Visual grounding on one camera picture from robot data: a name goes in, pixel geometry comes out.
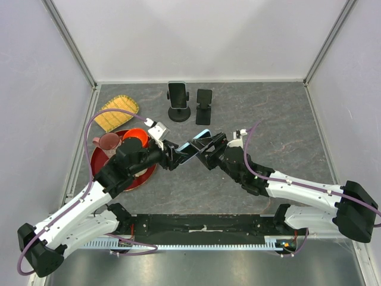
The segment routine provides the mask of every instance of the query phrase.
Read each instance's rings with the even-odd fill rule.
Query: white wall
[[[57,210],[91,91],[41,1],[0,1],[0,39],[0,284],[21,286],[17,229]]]
[[[302,79],[345,0],[55,0],[98,81]]]
[[[310,92],[340,181],[359,182],[381,207],[380,11],[379,0],[357,2]],[[371,246],[381,266],[380,229]]]

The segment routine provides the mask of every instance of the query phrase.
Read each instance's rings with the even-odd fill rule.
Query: floor
[[[365,286],[348,240],[308,240],[294,258],[261,251],[110,256],[77,250],[46,286]]]
[[[210,126],[195,124],[198,88],[213,90]],[[96,109],[119,94],[129,95],[138,102],[139,114],[167,125],[167,139],[179,145],[205,127],[232,139],[234,130],[262,120],[249,149],[253,161],[302,179],[332,182],[302,83],[188,84],[192,115],[183,123],[168,118],[166,90],[165,84],[103,85]],[[133,119],[119,129],[133,127],[145,128]],[[93,124],[89,138],[103,133]],[[83,163],[76,193],[87,179]],[[173,172],[159,167],[146,184],[115,201],[131,213],[252,214],[274,214],[285,202],[249,195],[221,170],[209,172],[196,158]],[[289,260],[260,251],[166,251],[118,259],[107,251],[79,250],[54,273],[50,285],[361,286],[364,281],[350,241],[309,239]]]
[[[195,124],[199,88],[213,91],[210,126]],[[139,114],[163,122],[171,130],[166,139],[179,145],[205,128],[212,134],[225,132],[232,139],[234,130],[249,128],[262,120],[249,149],[254,162],[302,179],[332,182],[302,83],[190,83],[187,89],[192,115],[183,123],[168,118],[166,84],[102,85],[96,110],[113,97],[126,94],[139,104]],[[132,119],[118,129],[136,127],[146,128]],[[94,123],[89,138],[103,133]],[[87,181],[88,167],[83,161],[76,193]],[[285,202],[249,195],[220,169],[208,171],[196,158],[172,172],[158,167],[147,183],[120,194],[115,201],[131,213],[252,214],[274,214],[278,205]]]

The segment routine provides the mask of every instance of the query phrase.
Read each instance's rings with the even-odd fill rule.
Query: black phone stand
[[[197,103],[200,103],[200,105],[197,106],[196,124],[210,125],[212,91],[210,89],[198,89]]]
[[[169,91],[167,91],[167,98],[170,100]],[[189,101],[189,92],[186,92],[186,101]],[[186,109],[177,109],[170,107],[168,109],[168,117],[175,122],[184,122],[191,116],[191,109],[189,106]]]

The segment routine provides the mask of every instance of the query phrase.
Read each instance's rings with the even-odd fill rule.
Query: red tray
[[[118,134],[120,137],[123,137],[123,135],[127,131],[128,130],[121,130],[121,131],[117,131],[115,133]],[[91,156],[91,169],[93,171],[93,174],[98,173],[100,171],[100,169],[104,166],[104,164],[106,163],[107,160],[108,160],[108,157],[106,156],[106,154],[100,148],[96,147],[92,156]],[[154,171],[156,169],[156,166],[157,166],[157,164],[153,165],[152,167],[149,167],[147,169],[147,172],[145,172],[143,175],[137,177],[133,181],[133,183],[127,189],[125,189],[125,191],[130,191],[131,189],[135,189],[138,186],[144,184],[149,179],[149,177],[152,176],[152,174],[154,173]]]

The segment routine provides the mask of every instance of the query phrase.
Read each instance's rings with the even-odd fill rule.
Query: smartphone
[[[171,108],[186,109],[188,107],[185,82],[169,82],[168,95],[171,101]]]
[[[206,137],[211,137],[211,136],[212,136],[212,134],[210,133],[210,130],[209,129],[205,129],[205,130],[203,130],[202,132],[200,132],[199,134],[197,134],[193,138],[194,139],[199,139],[199,138],[206,138]],[[197,155],[197,150],[194,149],[194,147],[192,147],[188,142],[185,143],[184,145],[182,145],[181,147],[179,147],[178,149],[176,149],[176,151],[181,151],[181,152],[184,152],[184,153],[190,155],[189,158],[186,161],[181,162],[180,165],[185,164],[191,158],[193,158],[193,157],[195,157]]]

